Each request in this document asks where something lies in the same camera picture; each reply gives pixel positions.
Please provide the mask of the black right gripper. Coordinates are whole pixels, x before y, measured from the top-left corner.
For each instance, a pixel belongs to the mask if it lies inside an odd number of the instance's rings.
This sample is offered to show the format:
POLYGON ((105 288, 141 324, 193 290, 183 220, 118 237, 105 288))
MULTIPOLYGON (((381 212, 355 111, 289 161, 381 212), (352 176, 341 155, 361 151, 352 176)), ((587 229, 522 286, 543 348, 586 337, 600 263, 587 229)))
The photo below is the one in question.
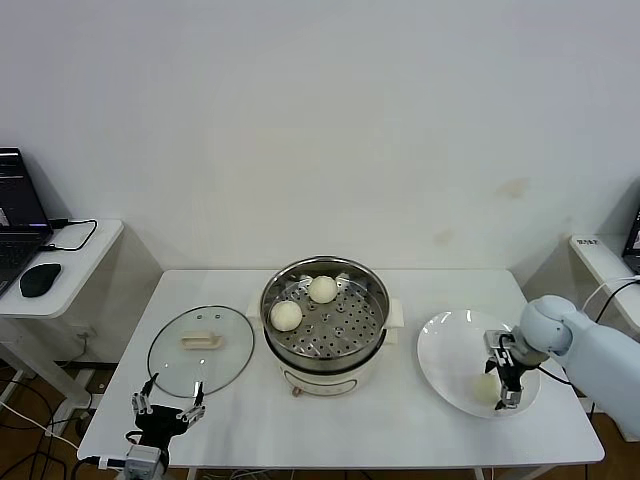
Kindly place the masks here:
POLYGON ((499 400, 494 410, 516 409, 521 401, 522 385, 521 377, 525 368, 517 360, 514 360, 509 350, 499 351, 499 363, 496 358, 490 357, 484 367, 484 373, 490 374, 497 371, 499 366, 499 377, 502 383, 499 400))

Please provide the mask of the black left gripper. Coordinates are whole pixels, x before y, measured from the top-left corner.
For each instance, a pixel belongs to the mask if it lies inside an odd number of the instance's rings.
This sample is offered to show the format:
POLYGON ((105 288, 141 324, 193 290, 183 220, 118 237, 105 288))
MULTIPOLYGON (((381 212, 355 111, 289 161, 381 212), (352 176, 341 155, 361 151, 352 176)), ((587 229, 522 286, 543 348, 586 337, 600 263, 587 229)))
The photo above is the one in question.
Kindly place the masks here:
POLYGON ((136 415, 135 425, 142 432, 139 444, 155 448, 168 448, 173 437, 186 432, 186 423, 194 423, 205 414, 203 405, 203 382, 197 381, 193 405, 184 410, 168 406, 151 405, 149 395, 158 374, 147 380, 140 392, 132 395, 132 409, 136 415))

